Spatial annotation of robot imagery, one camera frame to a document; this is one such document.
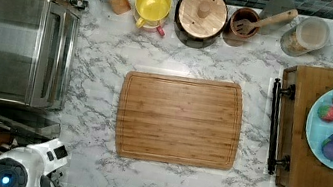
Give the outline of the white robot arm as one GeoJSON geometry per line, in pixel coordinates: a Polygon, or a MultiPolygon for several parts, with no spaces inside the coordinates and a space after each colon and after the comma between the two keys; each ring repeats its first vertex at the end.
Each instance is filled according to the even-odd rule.
{"type": "Polygon", "coordinates": [[[0,187],[62,187],[50,175],[67,156],[59,139],[9,150],[0,155],[0,187]]]}

